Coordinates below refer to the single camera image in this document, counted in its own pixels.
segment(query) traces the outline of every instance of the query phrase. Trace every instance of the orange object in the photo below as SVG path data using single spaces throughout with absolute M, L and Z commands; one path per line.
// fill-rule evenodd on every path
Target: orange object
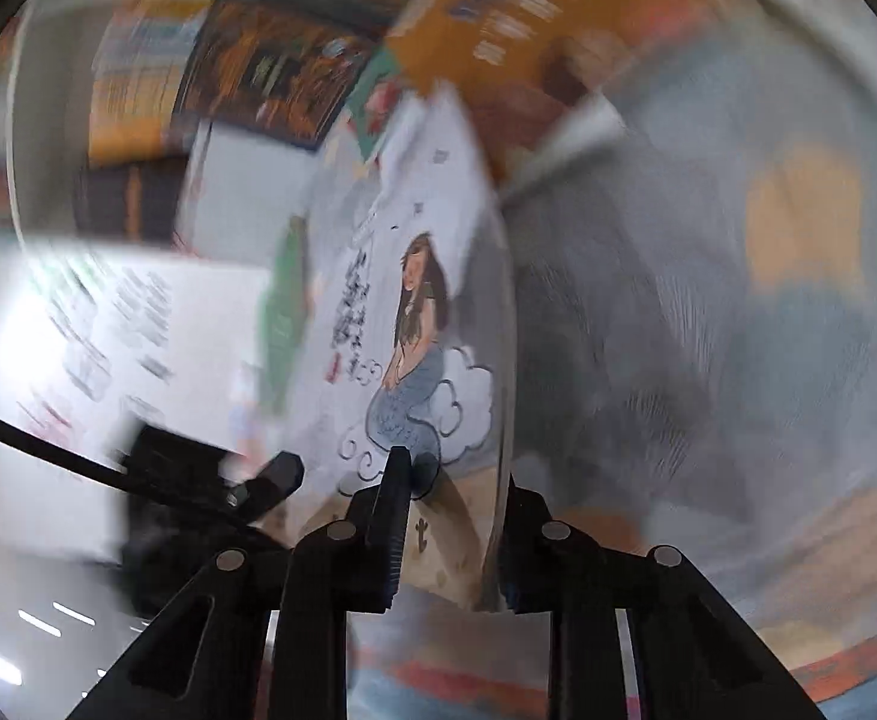
M 813 701 L 827 701 L 877 677 L 877 635 L 848 650 L 792 671 Z
M 132 0 L 116 7 L 96 57 L 88 129 L 93 166 L 181 151 L 173 109 L 191 50 L 188 34 L 209 1 Z M 168 52 L 167 39 L 162 44 L 173 28 L 182 33 L 178 52 Z
M 589 91 L 713 20 L 720 0 L 418 0 L 387 42 L 418 91 L 475 114 L 498 179 Z

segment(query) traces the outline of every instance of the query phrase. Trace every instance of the metal pin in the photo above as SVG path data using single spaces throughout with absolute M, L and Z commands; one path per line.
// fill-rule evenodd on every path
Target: metal pin
M 325 529 L 325 536 L 332 541 L 348 541 L 355 536 L 355 526 L 347 519 L 337 519 Z
M 675 547 L 658 547 L 654 557 L 658 565 L 667 565 L 669 568 L 674 568 L 681 562 L 681 552 Z
M 237 549 L 226 549 L 215 559 L 216 568 L 220 571 L 234 571 L 236 568 L 241 568 L 244 562 L 245 555 Z
M 571 533 L 572 529 L 557 519 L 552 519 L 542 525 L 542 536 L 548 538 L 549 541 L 565 541 L 568 536 L 571 536 Z

